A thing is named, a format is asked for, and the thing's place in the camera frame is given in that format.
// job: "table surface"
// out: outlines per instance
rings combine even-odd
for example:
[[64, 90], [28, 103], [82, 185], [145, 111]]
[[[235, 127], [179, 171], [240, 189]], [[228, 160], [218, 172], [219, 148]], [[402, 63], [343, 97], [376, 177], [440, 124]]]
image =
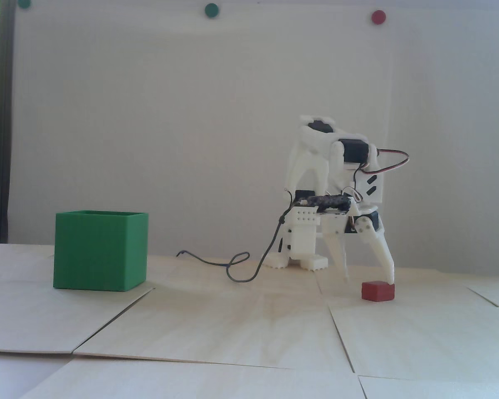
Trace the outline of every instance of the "table surface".
[[[59, 328], [45, 306], [122, 312], [90, 327], [74, 353], [0, 353], [0, 398], [499, 398], [499, 277], [398, 268], [396, 299], [373, 303], [360, 286], [381, 279], [380, 268], [351, 266], [348, 283], [333, 266], [263, 268], [236, 284], [219, 266], [149, 256], [140, 286], [149, 292], [125, 308], [88, 291], [56, 300], [52, 255], [52, 246], [0, 244], [11, 337], [17, 328], [21, 341], [52, 341]], [[73, 314], [68, 333], [85, 335], [92, 316]], [[18, 351], [3, 335], [2, 349]]]

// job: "black cable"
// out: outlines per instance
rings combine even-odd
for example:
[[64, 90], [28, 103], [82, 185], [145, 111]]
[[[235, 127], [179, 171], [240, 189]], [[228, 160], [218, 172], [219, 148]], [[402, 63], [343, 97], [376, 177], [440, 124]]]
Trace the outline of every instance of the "black cable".
[[359, 163], [358, 168], [353, 173], [353, 189], [356, 190], [356, 173], [365, 165], [365, 163]]
[[[261, 261], [259, 261], [259, 265], [257, 266], [257, 269], [255, 270], [255, 273], [253, 274], [253, 276], [251, 276], [248, 279], [237, 280], [236, 278], [233, 278], [231, 276], [231, 274], [229, 273], [229, 268], [231, 266], [233, 266], [234, 264], [240, 264], [240, 263], [242, 263], [242, 262], [244, 262], [244, 261], [246, 261], [246, 260], [248, 260], [250, 258], [250, 253], [248, 251], [244, 251], [244, 252], [240, 252], [240, 253], [236, 254], [226, 264], [216, 264], [215, 262], [208, 262], [205, 259], [202, 259], [199, 256], [197, 256], [197, 255], [195, 255], [195, 254], [193, 254], [193, 253], [191, 253], [189, 251], [185, 251], [185, 250], [179, 251], [179, 253], [176, 255], [176, 257], [178, 257], [181, 254], [189, 254], [190, 256], [193, 256], [194, 258], [198, 259], [200, 262], [203, 262], [204, 264], [211, 264], [213, 266], [223, 266], [223, 267], [225, 267], [225, 273], [227, 274], [227, 277], [229, 277], [231, 279], [231, 281], [234, 281], [235, 283], [249, 283], [255, 277], [257, 277], [257, 274], [259, 274], [259, 271], [261, 270], [261, 266], [262, 266], [262, 264], [264, 262], [264, 259], [266, 258], [266, 255], [268, 255], [270, 249], [273, 247], [274, 242], [276, 241], [276, 238], [277, 238], [277, 234], [279, 233], [279, 229], [281, 228], [281, 225], [284, 223], [284, 217], [286, 217], [286, 215], [288, 214], [288, 212], [291, 211], [291, 209], [295, 205], [297, 205], [297, 203], [294, 203], [294, 202], [291, 201], [290, 205], [288, 206], [288, 209], [286, 209], [286, 211], [284, 211], [282, 213], [281, 217], [279, 218], [279, 222], [277, 224], [276, 231], [274, 232], [274, 237], [272, 237], [272, 241], [270, 242], [270, 245], [268, 245], [268, 248], [266, 248], [266, 251], [264, 251], [264, 254], [261, 257]], [[241, 260], [238, 260], [238, 261], [234, 262], [234, 260], [236, 258], [238, 258], [239, 256], [242, 256], [242, 255], [246, 255], [246, 257], [244, 259], [241, 259]]]

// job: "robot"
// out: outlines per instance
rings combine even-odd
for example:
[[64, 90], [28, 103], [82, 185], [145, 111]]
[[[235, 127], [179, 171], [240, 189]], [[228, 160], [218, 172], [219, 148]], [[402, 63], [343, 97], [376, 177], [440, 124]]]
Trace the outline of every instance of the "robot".
[[[408, 154], [378, 150], [367, 137], [346, 133], [335, 125], [331, 118], [301, 117], [284, 188], [293, 206], [284, 218], [279, 251], [268, 253], [263, 264], [285, 268], [293, 260], [307, 270], [326, 268], [328, 259], [316, 254], [316, 239], [323, 238], [331, 258], [348, 280], [344, 235], [357, 234], [372, 248], [387, 283], [394, 284], [394, 260], [375, 204], [383, 200], [382, 173], [407, 163]], [[380, 169], [380, 152], [404, 154], [406, 159]], [[300, 190], [299, 182], [310, 170], [316, 177], [316, 189]], [[331, 195], [330, 190], [339, 194]]]

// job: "green box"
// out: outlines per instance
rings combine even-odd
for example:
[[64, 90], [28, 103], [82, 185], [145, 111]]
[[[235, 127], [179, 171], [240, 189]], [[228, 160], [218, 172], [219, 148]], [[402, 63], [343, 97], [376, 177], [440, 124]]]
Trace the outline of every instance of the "green box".
[[145, 281], [147, 254], [147, 213], [55, 217], [54, 288], [127, 291]]

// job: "red block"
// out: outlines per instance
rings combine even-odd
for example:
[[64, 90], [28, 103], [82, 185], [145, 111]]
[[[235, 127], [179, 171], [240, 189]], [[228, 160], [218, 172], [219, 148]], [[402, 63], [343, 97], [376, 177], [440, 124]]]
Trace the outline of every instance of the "red block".
[[366, 281], [362, 283], [362, 299], [373, 302], [392, 300], [395, 297], [395, 284], [386, 281]]

